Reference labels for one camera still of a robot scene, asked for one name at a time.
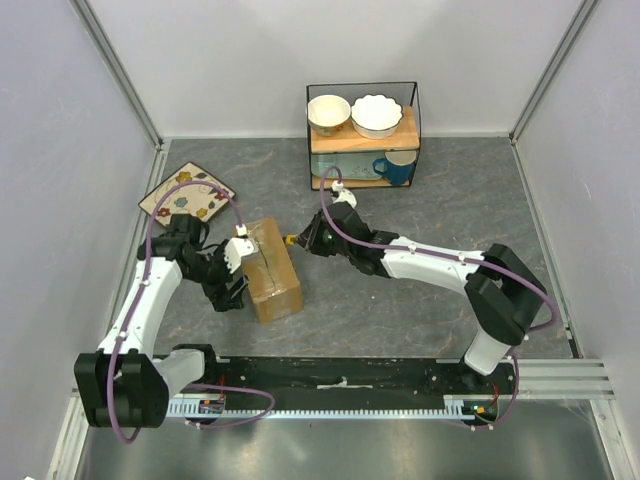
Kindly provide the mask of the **brown cardboard express box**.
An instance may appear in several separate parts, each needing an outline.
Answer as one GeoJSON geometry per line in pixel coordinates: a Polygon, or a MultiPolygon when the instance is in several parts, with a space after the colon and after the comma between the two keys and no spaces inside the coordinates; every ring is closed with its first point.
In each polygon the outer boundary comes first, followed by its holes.
{"type": "Polygon", "coordinates": [[[301,284],[276,220],[264,217],[246,227],[258,253],[242,262],[242,271],[258,321],[268,324],[300,312],[301,284]]]}

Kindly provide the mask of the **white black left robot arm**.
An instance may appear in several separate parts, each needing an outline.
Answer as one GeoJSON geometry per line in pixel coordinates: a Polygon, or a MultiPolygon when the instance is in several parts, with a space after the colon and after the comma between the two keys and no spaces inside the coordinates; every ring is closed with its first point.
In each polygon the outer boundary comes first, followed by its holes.
{"type": "Polygon", "coordinates": [[[181,344],[162,358],[153,356],[169,300],[182,281],[200,285],[217,312],[240,309],[248,285],[239,274],[258,248],[245,227],[208,251],[208,225],[177,214],[167,230],[147,239],[137,251],[134,279],[122,309],[93,353],[81,353],[74,376],[90,426],[159,427],[170,400],[188,385],[208,393],[219,382],[215,352],[209,344],[181,344]]]}

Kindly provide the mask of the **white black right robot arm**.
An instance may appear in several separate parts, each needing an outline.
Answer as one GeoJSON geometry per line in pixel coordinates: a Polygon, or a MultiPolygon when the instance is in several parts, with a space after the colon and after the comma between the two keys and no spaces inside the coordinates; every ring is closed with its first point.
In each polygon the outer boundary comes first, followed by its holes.
{"type": "Polygon", "coordinates": [[[416,243],[369,228],[346,202],[319,210],[302,233],[286,242],[317,256],[343,256],[366,275],[414,280],[465,296],[478,331],[457,377],[460,386],[473,394],[493,383],[497,365],[523,342],[549,299],[543,284],[505,245],[458,251],[416,243]]]}

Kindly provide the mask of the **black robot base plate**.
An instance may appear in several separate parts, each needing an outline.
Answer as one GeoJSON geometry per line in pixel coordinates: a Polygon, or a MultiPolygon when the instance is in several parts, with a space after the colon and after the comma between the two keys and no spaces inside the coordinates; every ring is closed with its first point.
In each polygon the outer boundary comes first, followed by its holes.
{"type": "Polygon", "coordinates": [[[482,376],[461,360],[222,357],[201,380],[266,391],[285,408],[440,408],[444,397],[510,395],[514,368],[482,376]]]}

